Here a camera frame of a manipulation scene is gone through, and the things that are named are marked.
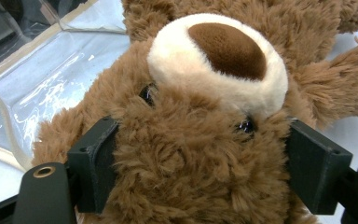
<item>brown teddy bear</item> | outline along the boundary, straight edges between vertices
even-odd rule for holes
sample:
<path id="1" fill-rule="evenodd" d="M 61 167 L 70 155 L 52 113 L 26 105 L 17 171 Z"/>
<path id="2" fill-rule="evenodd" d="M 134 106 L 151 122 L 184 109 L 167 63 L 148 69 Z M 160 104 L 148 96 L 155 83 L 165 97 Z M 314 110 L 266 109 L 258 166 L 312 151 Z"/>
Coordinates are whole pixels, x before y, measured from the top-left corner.
<path id="1" fill-rule="evenodd" d="M 116 186 L 86 223 L 315 223 L 288 187 L 290 120 L 358 116 L 354 0 L 123 0 L 131 46 L 41 125 L 34 165 L 98 119 L 119 122 Z"/>

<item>teddy bear's nose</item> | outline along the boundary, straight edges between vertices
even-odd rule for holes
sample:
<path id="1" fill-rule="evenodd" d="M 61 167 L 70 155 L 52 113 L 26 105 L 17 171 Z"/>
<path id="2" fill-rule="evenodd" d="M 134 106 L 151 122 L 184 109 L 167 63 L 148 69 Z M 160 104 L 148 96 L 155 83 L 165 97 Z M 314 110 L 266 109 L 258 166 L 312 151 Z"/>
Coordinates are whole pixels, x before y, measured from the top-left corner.
<path id="1" fill-rule="evenodd" d="M 216 72 L 251 80 L 263 79 L 266 73 L 264 53 L 240 30 L 220 23 L 200 23 L 190 27 L 188 34 Z"/>

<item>teddy bear's eye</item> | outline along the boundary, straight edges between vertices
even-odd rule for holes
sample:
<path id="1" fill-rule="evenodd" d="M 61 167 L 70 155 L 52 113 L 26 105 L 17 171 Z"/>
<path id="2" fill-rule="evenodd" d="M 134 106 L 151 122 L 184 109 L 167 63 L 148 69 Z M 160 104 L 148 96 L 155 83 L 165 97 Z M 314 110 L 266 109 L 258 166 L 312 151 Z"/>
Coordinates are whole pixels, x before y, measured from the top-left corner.
<path id="1" fill-rule="evenodd" d="M 156 85 L 154 83 L 149 84 L 141 90 L 141 93 L 139 93 L 139 96 L 144 99 L 145 102 L 150 106 L 154 105 L 153 98 L 151 96 L 151 91 L 153 88 L 156 88 Z"/>
<path id="2" fill-rule="evenodd" d="M 238 125 L 238 130 L 252 134 L 256 131 L 255 123 L 251 118 L 246 118 Z"/>

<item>teddy bear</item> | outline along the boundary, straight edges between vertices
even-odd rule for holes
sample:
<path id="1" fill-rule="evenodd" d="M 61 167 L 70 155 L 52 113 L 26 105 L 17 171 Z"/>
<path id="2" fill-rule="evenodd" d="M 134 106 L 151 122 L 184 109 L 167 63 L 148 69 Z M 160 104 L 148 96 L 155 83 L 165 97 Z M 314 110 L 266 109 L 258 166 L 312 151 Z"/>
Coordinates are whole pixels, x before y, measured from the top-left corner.
<path id="1" fill-rule="evenodd" d="M 83 223 L 316 223 L 290 190 L 289 118 L 358 116 L 355 0 L 123 0 L 129 49 L 75 107 L 41 123 L 33 165 L 66 162 L 119 123 L 116 185 Z"/>

